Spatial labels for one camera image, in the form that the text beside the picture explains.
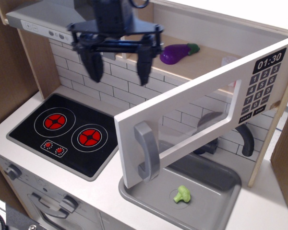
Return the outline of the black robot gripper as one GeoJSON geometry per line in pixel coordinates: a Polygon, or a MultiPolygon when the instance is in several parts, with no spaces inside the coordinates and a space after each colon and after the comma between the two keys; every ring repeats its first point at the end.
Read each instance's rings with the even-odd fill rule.
{"type": "Polygon", "coordinates": [[[146,8],[146,4],[94,4],[92,7],[94,19],[67,26],[73,49],[80,54],[90,78],[95,82],[102,78],[102,52],[136,53],[140,84],[146,85],[153,57],[163,51],[163,27],[136,16],[136,10],[146,8]]]}

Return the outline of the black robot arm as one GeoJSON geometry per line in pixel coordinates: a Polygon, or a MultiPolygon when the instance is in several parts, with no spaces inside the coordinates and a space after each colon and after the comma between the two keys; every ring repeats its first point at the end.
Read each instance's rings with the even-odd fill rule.
{"type": "Polygon", "coordinates": [[[93,0],[95,19],[72,23],[72,46],[82,60],[89,76],[100,82],[104,65],[102,53],[136,53],[140,84],[148,83],[153,59],[162,53],[163,26],[138,19],[133,9],[148,6],[149,1],[137,5],[132,0],[93,0]]]}

